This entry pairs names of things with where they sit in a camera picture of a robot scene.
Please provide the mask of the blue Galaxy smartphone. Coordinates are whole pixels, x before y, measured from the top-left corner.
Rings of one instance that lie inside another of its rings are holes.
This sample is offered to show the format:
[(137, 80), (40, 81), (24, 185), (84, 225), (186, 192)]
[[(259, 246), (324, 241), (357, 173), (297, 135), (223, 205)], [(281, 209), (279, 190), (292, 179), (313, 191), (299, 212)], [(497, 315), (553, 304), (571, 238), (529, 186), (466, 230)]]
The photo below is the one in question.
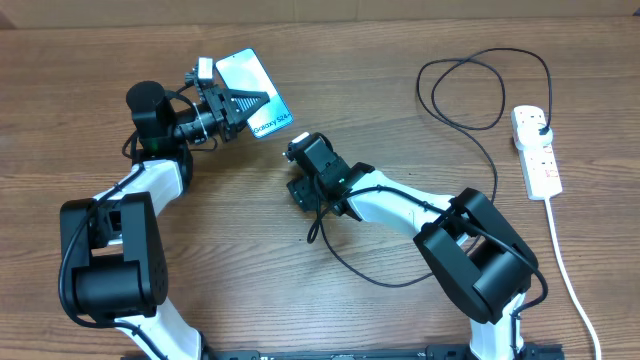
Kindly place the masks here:
[(269, 98), (247, 120), (256, 138), (266, 137), (293, 123), (292, 113), (252, 48), (222, 58), (215, 66), (227, 88), (259, 93), (259, 96), (238, 98), (243, 110), (251, 108), (256, 101)]

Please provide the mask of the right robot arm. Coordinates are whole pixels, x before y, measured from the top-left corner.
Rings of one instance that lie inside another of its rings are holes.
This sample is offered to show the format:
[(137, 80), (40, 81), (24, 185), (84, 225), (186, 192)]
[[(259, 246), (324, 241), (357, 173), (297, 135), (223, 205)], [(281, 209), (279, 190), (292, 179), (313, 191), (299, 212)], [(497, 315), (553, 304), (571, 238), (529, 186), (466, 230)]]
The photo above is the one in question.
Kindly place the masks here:
[(321, 133), (292, 140), (285, 157), (302, 176), (287, 185), (304, 211), (316, 214), (308, 242), (324, 235), (328, 213), (386, 225), (413, 239), (449, 300), (470, 320), (467, 345), (430, 345), (429, 358), (453, 352), (466, 359), (533, 359), (520, 334), (521, 314), (547, 297), (527, 301), (542, 280), (528, 245), (494, 204), (467, 188), (457, 196), (422, 192), (365, 163), (349, 166)]

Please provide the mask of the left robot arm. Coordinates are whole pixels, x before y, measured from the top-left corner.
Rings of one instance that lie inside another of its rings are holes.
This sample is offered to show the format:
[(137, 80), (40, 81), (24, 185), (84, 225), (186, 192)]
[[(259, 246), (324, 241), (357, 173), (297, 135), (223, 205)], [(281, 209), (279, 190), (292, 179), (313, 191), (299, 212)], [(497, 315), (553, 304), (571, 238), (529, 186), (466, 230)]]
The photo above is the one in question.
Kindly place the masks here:
[(181, 91), (154, 81), (132, 86), (126, 103), (136, 130), (123, 147), (130, 173), (109, 190), (60, 209), (58, 296), (64, 312), (82, 327), (122, 331), (150, 359), (215, 356), (168, 298), (157, 217), (189, 187), (195, 145), (236, 138), (270, 101), (265, 92), (190, 84), (201, 101), (180, 112), (171, 102), (187, 102)]

